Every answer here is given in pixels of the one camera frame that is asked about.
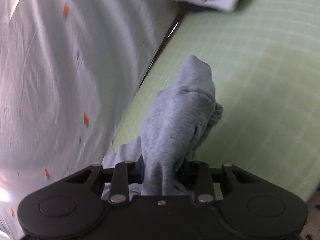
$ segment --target bed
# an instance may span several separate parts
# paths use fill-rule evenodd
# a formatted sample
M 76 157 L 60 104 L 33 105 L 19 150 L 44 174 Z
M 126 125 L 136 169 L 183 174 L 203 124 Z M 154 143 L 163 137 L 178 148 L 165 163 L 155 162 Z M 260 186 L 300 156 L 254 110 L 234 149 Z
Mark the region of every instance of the bed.
M 166 0 L 0 0 L 0 230 L 12 240 L 23 197 L 101 163 L 177 12 Z

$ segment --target screw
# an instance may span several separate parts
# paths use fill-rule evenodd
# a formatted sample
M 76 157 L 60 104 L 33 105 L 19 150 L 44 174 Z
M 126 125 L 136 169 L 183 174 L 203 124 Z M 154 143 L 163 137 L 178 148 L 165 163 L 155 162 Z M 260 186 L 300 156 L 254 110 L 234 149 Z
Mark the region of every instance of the screw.
M 167 202 L 165 200 L 159 200 L 157 203 L 159 206 L 164 206 Z
M 116 194 L 110 197 L 111 202 L 113 203 L 122 203 L 127 200 L 125 195 L 122 194 Z
M 213 196 L 210 194 L 201 194 L 198 196 L 198 200 L 202 203 L 208 203 L 214 200 Z

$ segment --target mattress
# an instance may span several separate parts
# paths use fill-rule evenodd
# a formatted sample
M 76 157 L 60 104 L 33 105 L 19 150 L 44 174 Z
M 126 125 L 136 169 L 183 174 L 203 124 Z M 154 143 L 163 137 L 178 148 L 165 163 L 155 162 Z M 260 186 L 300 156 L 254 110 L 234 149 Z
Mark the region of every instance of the mattress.
M 320 181 L 320 0 L 241 0 L 189 14 L 140 87 L 112 146 L 139 135 L 147 109 L 190 54 L 207 62 L 224 107 L 197 152 L 307 200 Z
M 177 12 L 166 0 L 0 0 L 0 230 L 11 239 L 23 236 L 23 197 L 101 163 Z

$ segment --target green sheet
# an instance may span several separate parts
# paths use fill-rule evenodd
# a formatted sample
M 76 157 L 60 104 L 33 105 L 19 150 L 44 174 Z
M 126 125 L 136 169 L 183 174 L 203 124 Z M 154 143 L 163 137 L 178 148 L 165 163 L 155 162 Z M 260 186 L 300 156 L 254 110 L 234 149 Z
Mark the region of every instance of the green sheet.
M 155 94 L 196 55 L 212 68 L 222 121 L 198 151 L 306 200 L 320 181 L 320 0 L 241 0 L 188 15 L 138 91 L 112 151 L 139 135 Z

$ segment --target light blue fabric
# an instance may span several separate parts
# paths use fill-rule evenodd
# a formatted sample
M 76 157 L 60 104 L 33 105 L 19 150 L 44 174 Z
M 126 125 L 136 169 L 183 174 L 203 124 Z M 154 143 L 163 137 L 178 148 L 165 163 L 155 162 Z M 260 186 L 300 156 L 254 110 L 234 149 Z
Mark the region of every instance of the light blue fabric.
M 211 68 L 190 56 L 166 90 L 157 93 L 141 127 L 140 137 L 121 145 L 118 153 L 104 157 L 104 168 L 126 160 L 145 163 L 144 182 L 130 186 L 142 195 L 178 195 L 174 175 L 184 158 L 191 161 L 195 150 L 222 117 L 215 101 Z

